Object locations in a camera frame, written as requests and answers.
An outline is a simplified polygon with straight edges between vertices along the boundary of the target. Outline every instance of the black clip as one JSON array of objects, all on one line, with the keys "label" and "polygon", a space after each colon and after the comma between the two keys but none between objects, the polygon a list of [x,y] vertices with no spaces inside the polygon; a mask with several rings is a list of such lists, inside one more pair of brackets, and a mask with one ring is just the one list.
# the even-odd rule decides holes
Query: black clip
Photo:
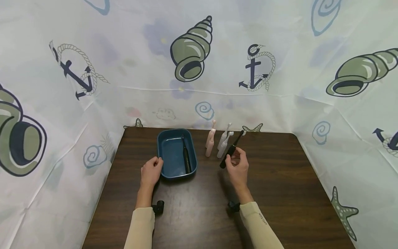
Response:
[{"label": "black clip", "polygon": [[162,214],[164,209],[164,201],[159,200],[156,205],[152,205],[152,208],[155,215]]},{"label": "black clip", "polygon": [[238,203],[235,203],[235,202],[233,202],[233,201],[229,201],[229,202],[228,202],[228,208],[229,208],[229,210],[230,210],[231,212],[234,212],[234,213],[239,212],[239,210],[240,210],[240,203],[239,203],[239,202],[238,202]]}]

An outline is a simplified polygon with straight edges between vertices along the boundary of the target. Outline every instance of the long sleeve shirt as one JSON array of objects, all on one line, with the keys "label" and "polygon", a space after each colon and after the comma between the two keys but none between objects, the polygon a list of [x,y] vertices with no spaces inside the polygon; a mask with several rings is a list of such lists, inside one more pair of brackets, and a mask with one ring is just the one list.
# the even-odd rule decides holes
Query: long sleeve shirt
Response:
[{"label": "long sleeve shirt", "polygon": [[[254,248],[283,249],[256,202],[240,205],[240,217],[252,239]],[[124,249],[151,249],[154,228],[155,213],[152,208],[134,210]]]}]

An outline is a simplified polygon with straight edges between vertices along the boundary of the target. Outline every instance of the shower curtain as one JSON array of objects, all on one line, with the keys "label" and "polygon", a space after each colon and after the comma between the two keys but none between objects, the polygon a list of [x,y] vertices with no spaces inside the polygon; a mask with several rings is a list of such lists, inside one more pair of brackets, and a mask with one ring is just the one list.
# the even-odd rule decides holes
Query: shower curtain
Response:
[{"label": "shower curtain", "polygon": [[2,0],[0,248],[80,248],[126,126],[293,133],[358,249],[398,238],[394,0]]}]

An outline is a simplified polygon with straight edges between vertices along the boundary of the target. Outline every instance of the blue basin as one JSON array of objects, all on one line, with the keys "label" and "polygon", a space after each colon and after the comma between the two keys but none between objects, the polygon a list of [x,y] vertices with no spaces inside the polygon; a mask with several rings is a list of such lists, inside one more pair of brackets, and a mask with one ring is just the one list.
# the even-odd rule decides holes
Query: blue basin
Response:
[{"label": "blue basin", "polygon": [[[189,174],[185,172],[182,135],[185,137],[185,145],[191,163],[192,172]],[[198,161],[191,133],[187,129],[170,129],[160,132],[158,135],[158,157],[162,157],[164,161],[161,175],[166,179],[185,178],[196,172]]]}]

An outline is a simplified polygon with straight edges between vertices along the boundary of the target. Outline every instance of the dark wood table surface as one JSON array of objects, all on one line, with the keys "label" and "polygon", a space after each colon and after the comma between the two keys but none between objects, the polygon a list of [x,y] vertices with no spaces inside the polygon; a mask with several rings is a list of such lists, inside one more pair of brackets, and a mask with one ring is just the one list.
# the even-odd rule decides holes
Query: dark wood table surface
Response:
[{"label": "dark wood table surface", "polygon": [[[164,129],[129,127],[117,150],[93,216],[84,249],[123,248],[140,186],[140,168],[157,155]],[[226,169],[219,167],[215,136],[205,157],[209,131],[190,130],[198,169],[190,179],[161,178],[153,204],[165,202],[156,217],[153,248],[252,248],[239,213],[228,215],[234,200]],[[247,133],[238,144],[249,161],[248,186],[285,249],[353,249],[297,138],[285,133]]]}]

